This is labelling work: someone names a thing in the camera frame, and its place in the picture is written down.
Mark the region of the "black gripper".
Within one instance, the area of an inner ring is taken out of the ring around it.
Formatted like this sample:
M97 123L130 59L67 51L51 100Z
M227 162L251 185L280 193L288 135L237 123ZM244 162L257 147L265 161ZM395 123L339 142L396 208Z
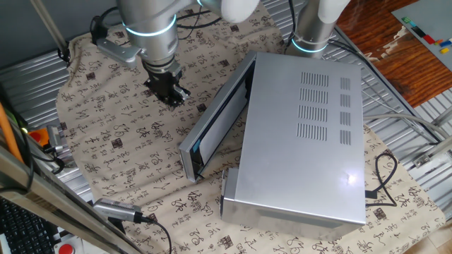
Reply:
M191 93L179 86L182 68L176 61L161 66L144 61L143 67L148 73L148 79L144 85L167 106L176 107L177 100L184 103L190 97Z

